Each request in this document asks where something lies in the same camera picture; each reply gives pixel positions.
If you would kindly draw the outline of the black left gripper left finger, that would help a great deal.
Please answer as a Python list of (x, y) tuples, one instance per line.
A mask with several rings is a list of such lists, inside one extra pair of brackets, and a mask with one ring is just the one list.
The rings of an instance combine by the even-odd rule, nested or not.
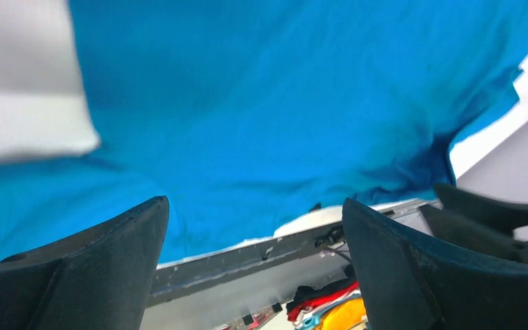
[(0, 329), (139, 329), (168, 216), (154, 197), (0, 261)]

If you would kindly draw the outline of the blue t shirt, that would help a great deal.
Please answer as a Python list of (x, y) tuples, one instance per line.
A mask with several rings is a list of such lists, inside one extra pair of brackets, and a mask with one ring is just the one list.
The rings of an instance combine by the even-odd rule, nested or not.
[(314, 206), (431, 198), (505, 115), (528, 1), (70, 1), (101, 145), (0, 165), (0, 261), (154, 196), (161, 262)]

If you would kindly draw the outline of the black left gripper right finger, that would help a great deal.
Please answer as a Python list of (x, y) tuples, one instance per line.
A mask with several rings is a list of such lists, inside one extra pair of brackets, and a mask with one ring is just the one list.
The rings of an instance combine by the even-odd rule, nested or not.
[(447, 243), (352, 199), (342, 225), (372, 329), (528, 329), (528, 265)]

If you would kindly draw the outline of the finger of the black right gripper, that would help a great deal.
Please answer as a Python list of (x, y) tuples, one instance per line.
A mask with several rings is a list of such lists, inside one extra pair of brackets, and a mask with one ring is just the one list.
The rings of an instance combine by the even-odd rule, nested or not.
[(528, 242), (434, 206), (419, 209), (434, 237), (467, 250), (528, 264)]
[(436, 184), (434, 192), (445, 210), (491, 227), (503, 234), (528, 226), (528, 204), (491, 199), (449, 184)]

